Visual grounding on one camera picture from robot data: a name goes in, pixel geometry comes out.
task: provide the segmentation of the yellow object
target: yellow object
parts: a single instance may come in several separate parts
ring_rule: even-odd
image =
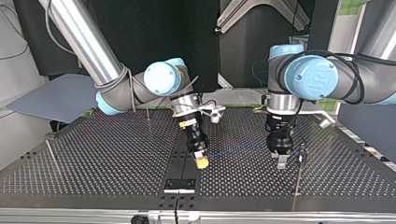
[[[196,119],[189,119],[186,121],[181,121],[178,125],[180,126],[180,128],[185,128],[187,126],[190,126],[192,124],[196,124],[197,120]]]
[[[209,159],[207,157],[197,158],[195,160],[195,163],[197,164],[197,168],[202,170],[202,169],[205,169],[209,165]]]

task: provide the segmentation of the green strip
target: green strip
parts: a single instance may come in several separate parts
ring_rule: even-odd
[[[361,5],[370,0],[342,0],[338,15],[358,15]]]

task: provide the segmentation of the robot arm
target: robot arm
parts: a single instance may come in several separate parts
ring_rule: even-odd
[[[197,168],[206,168],[207,138],[202,131],[202,114],[211,110],[207,115],[212,122],[219,122],[225,107],[202,105],[183,60],[153,63],[145,72],[132,76],[118,61],[80,0],[39,1],[95,82],[99,108],[108,115],[116,115],[159,97],[170,97],[174,117],[188,136],[187,146]]]
[[[291,130],[302,100],[327,97],[350,104],[396,104],[396,1],[387,4],[358,55],[304,51],[300,45],[271,47],[267,145],[279,155],[278,168],[286,166],[292,151]]]

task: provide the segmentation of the blue joint cap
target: blue joint cap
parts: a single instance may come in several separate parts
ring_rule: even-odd
[[[303,45],[274,45],[270,48],[270,56],[268,60],[283,55],[297,54],[302,51],[304,51]]]
[[[338,70],[331,61],[306,55],[294,60],[285,71],[286,88],[305,100],[318,100],[330,95],[338,83]]]
[[[395,105],[396,104],[396,93],[388,97],[387,99],[376,103],[376,105]]]
[[[178,66],[186,67],[186,64],[180,58],[152,63],[146,69],[143,77],[148,90],[159,96],[167,96],[174,93],[181,82]]]
[[[102,110],[102,112],[104,112],[107,115],[117,115],[126,112],[126,111],[119,111],[108,105],[106,101],[103,99],[102,93],[100,92],[96,93],[96,102],[98,103],[99,109]]]

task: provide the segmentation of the perforated metal table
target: perforated metal table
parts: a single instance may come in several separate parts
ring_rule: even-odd
[[[21,155],[0,172],[0,223],[2,211],[53,208],[396,214],[396,174],[336,127],[321,129],[314,117],[299,117],[293,135],[309,152],[295,196],[297,156],[286,170],[276,169],[264,114],[228,108],[219,124],[206,119],[210,165],[203,171],[171,116],[97,112]],[[164,193],[168,179],[193,179],[195,193]]]

